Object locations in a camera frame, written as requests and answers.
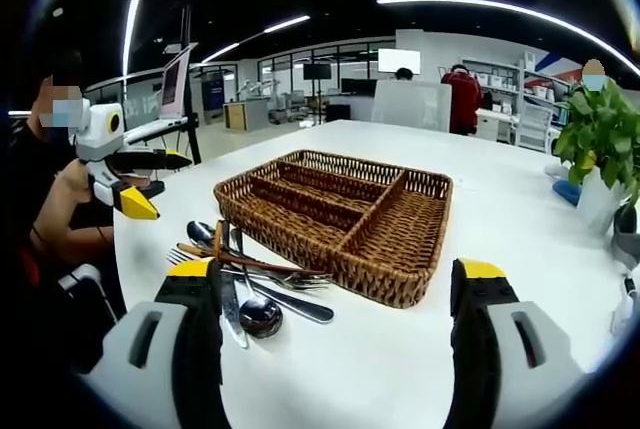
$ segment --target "person in red jacket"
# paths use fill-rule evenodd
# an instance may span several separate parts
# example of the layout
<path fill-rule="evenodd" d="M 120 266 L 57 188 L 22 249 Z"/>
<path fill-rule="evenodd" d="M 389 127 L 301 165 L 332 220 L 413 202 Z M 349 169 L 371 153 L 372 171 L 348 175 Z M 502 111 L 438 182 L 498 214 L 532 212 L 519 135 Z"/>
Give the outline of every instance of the person in red jacket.
<path fill-rule="evenodd" d="M 449 132 L 463 136 L 475 134 L 478 125 L 476 110 L 482 103 L 482 89 L 478 81 L 469 75 L 465 66 L 456 64 L 440 82 L 452 86 Z"/>

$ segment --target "white flower pot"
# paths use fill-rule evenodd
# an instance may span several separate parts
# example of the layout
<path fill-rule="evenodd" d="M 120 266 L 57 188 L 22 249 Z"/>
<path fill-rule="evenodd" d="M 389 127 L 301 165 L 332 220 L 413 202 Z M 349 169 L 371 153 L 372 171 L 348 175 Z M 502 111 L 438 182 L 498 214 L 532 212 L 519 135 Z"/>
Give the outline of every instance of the white flower pot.
<path fill-rule="evenodd" d="M 600 177 L 600 169 L 594 167 L 582 182 L 582 193 L 578 201 L 578 214 L 589 229 L 604 234 L 611 226 L 625 190 L 619 181 L 609 189 Z"/>

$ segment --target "wicker basket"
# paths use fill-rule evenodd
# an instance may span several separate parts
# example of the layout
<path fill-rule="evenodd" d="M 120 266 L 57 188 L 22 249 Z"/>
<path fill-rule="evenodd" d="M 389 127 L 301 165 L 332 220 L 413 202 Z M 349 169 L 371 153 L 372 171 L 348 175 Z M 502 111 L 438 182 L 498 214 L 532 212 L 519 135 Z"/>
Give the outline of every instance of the wicker basket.
<path fill-rule="evenodd" d="M 223 216 L 291 262 L 387 306 L 413 306 L 440 255 L 447 176 L 297 151 L 218 184 Z"/>

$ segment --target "knife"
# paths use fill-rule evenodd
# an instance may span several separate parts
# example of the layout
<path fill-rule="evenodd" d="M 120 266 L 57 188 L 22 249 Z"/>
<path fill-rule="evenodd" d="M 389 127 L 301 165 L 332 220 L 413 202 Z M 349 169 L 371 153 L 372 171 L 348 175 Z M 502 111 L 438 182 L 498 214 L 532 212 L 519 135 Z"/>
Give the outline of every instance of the knife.
<path fill-rule="evenodd" d="M 229 242 L 229 223 L 227 221 L 222 221 L 222 238 L 225 243 Z M 244 332 L 244 329 L 240 325 L 240 307 L 233 274 L 220 274 L 220 285 L 220 298 L 222 300 L 224 320 L 238 345 L 246 349 L 249 347 L 249 340 L 247 333 Z"/>

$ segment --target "red jacket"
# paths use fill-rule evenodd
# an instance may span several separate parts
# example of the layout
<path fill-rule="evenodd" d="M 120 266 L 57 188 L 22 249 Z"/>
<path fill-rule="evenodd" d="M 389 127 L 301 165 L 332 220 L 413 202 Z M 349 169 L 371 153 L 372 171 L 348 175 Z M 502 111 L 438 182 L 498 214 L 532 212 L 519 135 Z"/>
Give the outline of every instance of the red jacket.
<path fill-rule="evenodd" d="M 482 89 L 478 81 L 465 72 L 448 72 L 440 82 L 452 86 L 449 131 L 476 127 L 476 111 L 482 103 Z"/>

